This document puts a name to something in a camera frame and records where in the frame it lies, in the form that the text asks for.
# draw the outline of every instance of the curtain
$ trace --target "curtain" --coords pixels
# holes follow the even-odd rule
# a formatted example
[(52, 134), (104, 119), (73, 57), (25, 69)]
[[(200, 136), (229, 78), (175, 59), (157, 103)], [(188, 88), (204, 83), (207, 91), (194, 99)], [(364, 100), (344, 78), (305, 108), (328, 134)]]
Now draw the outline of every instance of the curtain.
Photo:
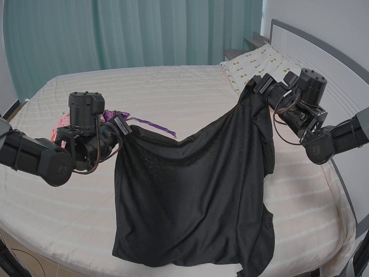
[(261, 16), (262, 0), (5, 0), (4, 43), (23, 101), (63, 74), (218, 64)]

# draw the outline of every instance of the robotic arm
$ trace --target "robotic arm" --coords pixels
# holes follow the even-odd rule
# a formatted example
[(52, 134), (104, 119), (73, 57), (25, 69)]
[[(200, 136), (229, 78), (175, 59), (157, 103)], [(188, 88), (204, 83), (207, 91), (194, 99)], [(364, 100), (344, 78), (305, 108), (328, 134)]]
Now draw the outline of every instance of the robotic arm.
[[(313, 70), (302, 69), (300, 76), (288, 72), (284, 81), (287, 85), (265, 74), (263, 78), (254, 76), (247, 85), (300, 138), (296, 145), (305, 147), (313, 163), (323, 164), (335, 154), (369, 143), (369, 108), (334, 127), (322, 127), (327, 116), (319, 106), (327, 85), (324, 77)], [(117, 153), (122, 137), (132, 131), (120, 114), (100, 123), (104, 106), (104, 98), (99, 93), (71, 93), (71, 124), (58, 128), (55, 143), (30, 138), (0, 118), (0, 164), (38, 175), (54, 187), (65, 184), (72, 172), (94, 172), (100, 162)], [(275, 122), (279, 121), (274, 115), (274, 126)], [(65, 149), (61, 147), (62, 141), (66, 142)], [(111, 154), (117, 143), (120, 147)]]
[(369, 142), (369, 108), (334, 127), (321, 127), (328, 114), (319, 106), (327, 85), (326, 79), (314, 70), (302, 69), (300, 76), (288, 72), (284, 81), (287, 85), (277, 83), (265, 74), (263, 78), (254, 76), (248, 85), (300, 138), (297, 145), (305, 147), (313, 163), (324, 164), (335, 154)]

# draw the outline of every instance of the white sticker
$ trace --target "white sticker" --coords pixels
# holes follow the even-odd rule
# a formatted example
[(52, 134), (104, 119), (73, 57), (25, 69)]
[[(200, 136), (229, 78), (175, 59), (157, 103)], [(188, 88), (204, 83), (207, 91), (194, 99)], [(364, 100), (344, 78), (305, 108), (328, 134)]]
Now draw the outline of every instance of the white sticker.
[(127, 128), (122, 123), (122, 121), (120, 121), (119, 117), (115, 117), (114, 121), (117, 123), (117, 125), (119, 126), (120, 130), (124, 133), (124, 135), (127, 135), (129, 133)]

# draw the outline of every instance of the wall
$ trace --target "wall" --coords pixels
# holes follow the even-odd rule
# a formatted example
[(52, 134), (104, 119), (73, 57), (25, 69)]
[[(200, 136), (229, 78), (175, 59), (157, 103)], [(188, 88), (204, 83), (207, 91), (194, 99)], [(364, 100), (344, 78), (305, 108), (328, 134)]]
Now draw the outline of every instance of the wall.
[(264, 0), (266, 37), (272, 18), (324, 40), (369, 71), (369, 0)]
[(18, 100), (5, 55), (4, 37), (2, 34), (3, 6), (4, 0), (0, 0), (0, 114), (2, 116)]

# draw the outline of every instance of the pillow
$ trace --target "pillow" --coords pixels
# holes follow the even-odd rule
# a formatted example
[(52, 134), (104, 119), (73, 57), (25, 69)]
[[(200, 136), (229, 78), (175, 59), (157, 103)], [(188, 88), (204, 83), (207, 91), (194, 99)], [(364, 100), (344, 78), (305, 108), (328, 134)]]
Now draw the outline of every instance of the pillow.
[(220, 64), (226, 70), (238, 94), (254, 75), (263, 77), (265, 73), (268, 73), (277, 82), (280, 82), (283, 81), (288, 71), (292, 71), (296, 75), (301, 72), (301, 66), (296, 60), (283, 57), (270, 44), (265, 44), (249, 53), (241, 54)]

